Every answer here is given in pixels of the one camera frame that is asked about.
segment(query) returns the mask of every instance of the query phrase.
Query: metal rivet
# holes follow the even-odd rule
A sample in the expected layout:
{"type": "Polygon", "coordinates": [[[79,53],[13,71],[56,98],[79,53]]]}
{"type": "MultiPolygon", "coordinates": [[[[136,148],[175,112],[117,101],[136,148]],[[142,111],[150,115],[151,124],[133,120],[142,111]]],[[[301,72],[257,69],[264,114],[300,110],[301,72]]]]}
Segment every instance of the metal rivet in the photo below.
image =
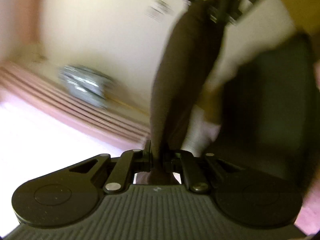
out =
{"type": "Polygon", "coordinates": [[[121,185],[117,182],[111,182],[111,183],[106,184],[106,190],[116,191],[119,189],[121,189],[121,185]]]}
{"type": "Polygon", "coordinates": [[[208,184],[204,183],[204,182],[199,182],[193,185],[192,187],[195,191],[204,191],[207,190],[209,188],[208,184]]]}

